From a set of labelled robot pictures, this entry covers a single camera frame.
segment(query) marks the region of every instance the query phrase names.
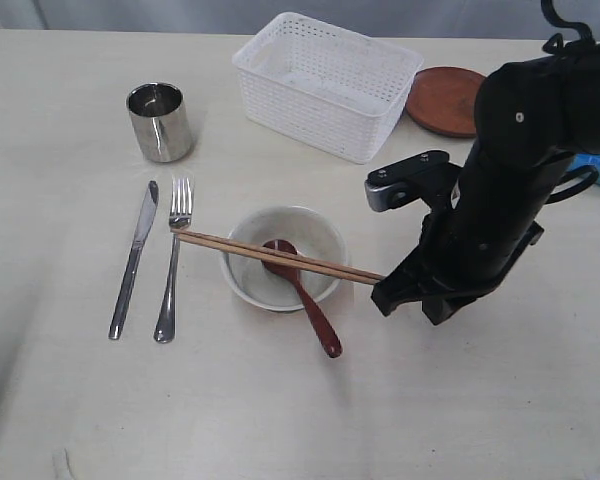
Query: fork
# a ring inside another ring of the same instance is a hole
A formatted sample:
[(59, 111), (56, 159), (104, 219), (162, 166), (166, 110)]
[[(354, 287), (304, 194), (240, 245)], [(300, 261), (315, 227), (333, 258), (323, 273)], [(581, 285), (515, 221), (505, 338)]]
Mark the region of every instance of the fork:
[[(173, 180), (171, 194), (171, 210), (169, 211), (169, 228), (185, 229), (191, 225), (193, 199), (189, 178)], [(180, 253), (180, 240), (173, 235), (171, 241), (171, 260), (169, 260), (169, 273), (167, 273), (167, 286), (164, 290), (162, 307), (153, 339), (158, 343), (169, 343), (176, 336), (176, 271), (178, 269), (178, 254)]]

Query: round wooden coaster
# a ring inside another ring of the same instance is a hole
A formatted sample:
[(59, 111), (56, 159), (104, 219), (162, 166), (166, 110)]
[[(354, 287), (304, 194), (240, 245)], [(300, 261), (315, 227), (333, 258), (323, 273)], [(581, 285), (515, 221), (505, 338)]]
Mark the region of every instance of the round wooden coaster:
[(434, 67), (416, 75), (406, 110), (420, 126), (448, 137), (476, 135), (473, 105), (484, 76), (457, 67)]

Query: stainless steel cup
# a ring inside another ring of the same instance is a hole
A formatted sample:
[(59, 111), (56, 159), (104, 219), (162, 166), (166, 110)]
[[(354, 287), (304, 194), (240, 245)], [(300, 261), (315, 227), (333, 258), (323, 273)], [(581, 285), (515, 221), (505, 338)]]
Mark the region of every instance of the stainless steel cup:
[(153, 162), (184, 157), (193, 137), (182, 92), (168, 83), (147, 83), (127, 97), (127, 109), (140, 150)]

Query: ceramic bowl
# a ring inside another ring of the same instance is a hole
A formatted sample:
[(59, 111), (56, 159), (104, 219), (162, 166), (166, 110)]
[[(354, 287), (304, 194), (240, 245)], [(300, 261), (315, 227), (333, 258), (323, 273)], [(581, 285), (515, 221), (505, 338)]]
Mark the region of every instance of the ceramic bowl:
[[(300, 255), (340, 264), (348, 264), (349, 259), (335, 226), (304, 207), (270, 207), (254, 212), (233, 229), (229, 238), (254, 245), (281, 238), (291, 242)], [(260, 260), (222, 253), (221, 268), (236, 295), (256, 307), (274, 312), (304, 308), (291, 284), (266, 270)], [(316, 302), (331, 295), (340, 282), (306, 271), (300, 277)]]

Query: chopsticks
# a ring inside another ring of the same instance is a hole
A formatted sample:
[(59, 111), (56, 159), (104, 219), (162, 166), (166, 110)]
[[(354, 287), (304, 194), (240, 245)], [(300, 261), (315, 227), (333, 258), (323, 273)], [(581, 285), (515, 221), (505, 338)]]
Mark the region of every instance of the chopsticks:
[(317, 260), (315, 258), (280, 252), (271, 248), (238, 242), (229, 238), (216, 237), (215, 235), (207, 235), (188, 230), (183, 231), (172, 229), (171, 231), (177, 235), (181, 242), (212, 248), (214, 250), (220, 250), (221, 252), (231, 253), (234, 255), (241, 255), (243, 257), (255, 258), (257, 260), (297, 268), (299, 270), (320, 273), (322, 275), (341, 278), (343, 280), (349, 280), (352, 282), (374, 285), (379, 280), (384, 278), (382, 275), (378, 275), (377, 273), (358, 270), (357, 268), (326, 262), (323, 260)]

